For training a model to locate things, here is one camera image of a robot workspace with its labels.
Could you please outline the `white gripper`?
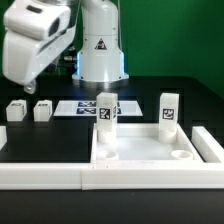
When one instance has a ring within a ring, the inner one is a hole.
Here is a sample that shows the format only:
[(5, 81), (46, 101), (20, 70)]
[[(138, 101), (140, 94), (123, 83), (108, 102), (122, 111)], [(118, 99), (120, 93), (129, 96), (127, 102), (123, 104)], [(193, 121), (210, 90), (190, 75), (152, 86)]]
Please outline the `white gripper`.
[(28, 94), (34, 80), (74, 40), (78, 0), (14, 0), (3, 16), (3, 75)]

